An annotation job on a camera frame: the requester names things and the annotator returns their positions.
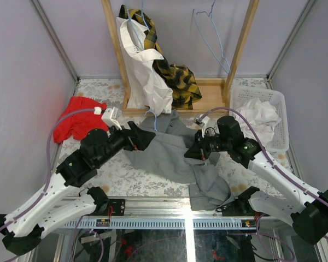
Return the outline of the white plastic basket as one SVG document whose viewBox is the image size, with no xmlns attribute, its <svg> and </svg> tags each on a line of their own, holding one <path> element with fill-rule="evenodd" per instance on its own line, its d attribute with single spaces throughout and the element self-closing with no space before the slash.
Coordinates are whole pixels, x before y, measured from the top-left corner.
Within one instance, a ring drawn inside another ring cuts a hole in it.
<svg viewBox="0 0 328 262">
<path fill-rule="evenodd" d="M 230 96 L 230 107 L 236 110 L 246 101 L 259 98 L 262 102 L 269 101 L 276 108 L 276 113 L 282 119 L 275 128 L 275 135 L 271 144 L 265 146 L 270 152 L 285 152 L 289 148 L 288 119 L 286 114 L 285 98 L 278 91 L 257 87 L 234 87 Z"/>
</svg>

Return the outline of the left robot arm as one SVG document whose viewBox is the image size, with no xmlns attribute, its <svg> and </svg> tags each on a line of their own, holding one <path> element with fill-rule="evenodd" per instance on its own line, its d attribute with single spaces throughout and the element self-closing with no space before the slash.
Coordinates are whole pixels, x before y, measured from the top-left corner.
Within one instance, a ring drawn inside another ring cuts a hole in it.
<svg viewBox="0 0 328 262">
<path fill-rule="evenodd" d="M 45 185 L 27 202 L 9 214 L 0 214 L 0 233 L 6 250 L 21 256 L 35 249 L 43 238 L 67 222 L 88 215 L 103 215 L 109 199 L 101 187 L 91 187 L 77 200 L 57 209 L 55 204 L 97 175 L 97 170 L 119 151 L 144 151 L 154 132 L 140 129 L 134 122 L 129 128 L 93 129 L 80 147 L 49 176 Z"/>
</svg>

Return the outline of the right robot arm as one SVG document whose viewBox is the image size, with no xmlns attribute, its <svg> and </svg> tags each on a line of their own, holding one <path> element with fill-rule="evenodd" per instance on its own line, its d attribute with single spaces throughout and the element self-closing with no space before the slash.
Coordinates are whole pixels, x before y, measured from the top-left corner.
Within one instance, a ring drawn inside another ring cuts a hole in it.
<svg viewBox="0 0 328 262">
<path fill-rule="evenodd" d="M 263 177 L 283 199 L 259 189 L 247 189 L 238 202 L 244 215 L 261 212 L 292 226 L 295 233 L 314 245 L 328 233 L 328 190 L 321 192 L 281 166 L 256 140 L 244 137 L 238 121 L 223 116 L 217 121 L 219 132 L 210 135 L 202 130 L 186 158 L 206 160 L 212 152 L 227 152 L 236 163 Z"/>
</svg>

